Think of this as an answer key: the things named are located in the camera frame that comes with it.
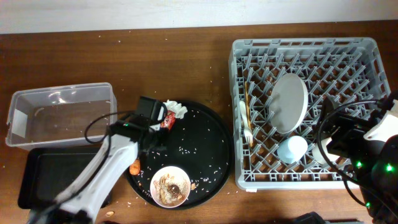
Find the red snack wrapper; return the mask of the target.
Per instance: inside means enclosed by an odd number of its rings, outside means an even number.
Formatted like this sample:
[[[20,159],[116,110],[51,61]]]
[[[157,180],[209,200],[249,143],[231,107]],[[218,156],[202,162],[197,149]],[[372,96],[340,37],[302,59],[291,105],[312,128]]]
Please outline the red snack wrapper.
[[[167,129],[170,131],[175,123],[175,120],[176,120],[175,113],[173,111],[168,111],[165,119],[160,124],[160,128]]]

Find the orange carrot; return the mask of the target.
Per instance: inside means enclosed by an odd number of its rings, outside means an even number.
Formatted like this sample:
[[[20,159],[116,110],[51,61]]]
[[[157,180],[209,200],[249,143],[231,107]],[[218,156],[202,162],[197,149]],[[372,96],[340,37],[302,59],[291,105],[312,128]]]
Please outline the orange carrot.
[[[139,175],[141,173],[141,162],[139,159],[136,159],[133,164],[129,166],[129,173],[131,175]]]

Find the white paper cup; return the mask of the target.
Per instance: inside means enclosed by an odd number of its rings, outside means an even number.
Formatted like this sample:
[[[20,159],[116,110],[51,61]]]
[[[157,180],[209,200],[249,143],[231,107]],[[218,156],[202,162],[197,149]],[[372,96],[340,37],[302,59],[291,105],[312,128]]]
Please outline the white paper cup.
[[[334,155],[334,154],[330,154],[327,150],[327,144],[329,144],[332,141],[331,137],[325,138],[323,140],[321,140],[321,144],[322,144],[322,148],[324,150],[325,155],[327,156],[327,158],[331,161],[331,162],[335,162],[339,156]],[[320,148],[318,147],[318,145],[316,145],[313,149],[312,149],[312,155],[313,158],[319,163],[319,164],[327,164],[326,160],[324,159],[324,157],[322,156],[321,152],[320,152]]]

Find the white napkin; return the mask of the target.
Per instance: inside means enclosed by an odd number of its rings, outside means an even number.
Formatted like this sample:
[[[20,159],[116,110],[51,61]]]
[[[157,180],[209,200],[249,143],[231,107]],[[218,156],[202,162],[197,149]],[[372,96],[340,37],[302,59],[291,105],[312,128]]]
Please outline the white napkin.
[[[167,100],[164,102],[164,105],[168,111],[171,111],[175,114],[176,119],[183,119],[185,114],[188,112],[187,108],[177,101]]]

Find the grey round plate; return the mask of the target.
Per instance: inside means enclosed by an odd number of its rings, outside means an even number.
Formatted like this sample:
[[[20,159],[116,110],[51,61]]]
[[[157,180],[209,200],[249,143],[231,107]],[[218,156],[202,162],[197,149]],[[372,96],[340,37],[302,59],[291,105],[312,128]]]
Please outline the grey round plate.
[[[279,134],[287,134],[302,123],[308,108],[308,90],[296,74],[287,73],[273,87],[269,113],[270,123]]]

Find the white bowl with leftovers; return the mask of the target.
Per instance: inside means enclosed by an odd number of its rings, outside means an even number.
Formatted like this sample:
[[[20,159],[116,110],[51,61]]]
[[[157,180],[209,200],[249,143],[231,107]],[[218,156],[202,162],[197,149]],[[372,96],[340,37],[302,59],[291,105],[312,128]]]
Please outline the white bowl with leftovers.
[[[177,208],[188,198],[191,182],[187,173],[176,166],[158,170],[150,182],[150,194],[156,205],[162,208]]]

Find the light blue cup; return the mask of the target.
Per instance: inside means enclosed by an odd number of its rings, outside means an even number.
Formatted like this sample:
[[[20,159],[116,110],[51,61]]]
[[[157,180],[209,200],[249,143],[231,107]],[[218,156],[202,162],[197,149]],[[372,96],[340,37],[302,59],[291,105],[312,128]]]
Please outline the light blue cup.
[[[279,144],[277,155],[287,164],[300,160],[308,149],[308,143],[301,136],[292,136]]]

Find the white plastic fork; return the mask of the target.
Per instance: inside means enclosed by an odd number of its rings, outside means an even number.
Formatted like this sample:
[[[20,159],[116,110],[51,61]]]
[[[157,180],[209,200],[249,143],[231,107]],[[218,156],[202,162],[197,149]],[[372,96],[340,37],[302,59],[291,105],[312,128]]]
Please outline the white plastic fork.
[[[247,144],[249,146],[252,146],[252,144],[253,144],[253,136],[252,136],[251,129],[249,128],[249,125],[248,125],[248,117],[247,117],[247,114],[246,114],[246,112],[247,112],[246,111],[246,104],[242,100],[239,102],[239,110],[240,110],[240,113],[241,113],[241,119],[243,121],[244,137],[246,139]]]

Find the wooden chopstick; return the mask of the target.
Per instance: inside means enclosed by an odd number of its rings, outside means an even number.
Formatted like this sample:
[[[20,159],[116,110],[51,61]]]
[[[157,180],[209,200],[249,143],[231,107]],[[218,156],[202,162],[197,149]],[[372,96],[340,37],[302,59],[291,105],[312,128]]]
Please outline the wooden chopstick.
[[[250,107],[249,107],[249,97],[248,97],[248,83],[247,82],[244,83],[244,91],[245,91],[244,93],[245,93],[245,102],[246,102],[246,116],[247,116],[247,121],[248,121],[249,132],[251,134],[248,144],[249,144],[249,147],[252,147],[253,136],[252,136],[252,129],[251,129]]]

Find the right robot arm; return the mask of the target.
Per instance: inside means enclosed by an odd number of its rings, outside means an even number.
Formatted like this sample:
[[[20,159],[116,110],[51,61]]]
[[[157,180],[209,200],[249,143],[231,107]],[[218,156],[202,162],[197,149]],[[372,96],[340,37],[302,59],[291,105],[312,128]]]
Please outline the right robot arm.
[[[317,147],[343,179],[359,186],[373,223],[397,223],[397,96],[322,104]]]

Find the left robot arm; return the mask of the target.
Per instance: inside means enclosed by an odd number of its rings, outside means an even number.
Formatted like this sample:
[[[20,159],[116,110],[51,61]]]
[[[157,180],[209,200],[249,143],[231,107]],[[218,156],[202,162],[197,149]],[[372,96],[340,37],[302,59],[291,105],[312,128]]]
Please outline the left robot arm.
[[[146,138],[167,115],[159,100],[142,96],[135,110],[118,111],[121,119],[106,127],[102,145],[82,173],[28,223],[94,223],[110,191],[127,168],[146,152]]]

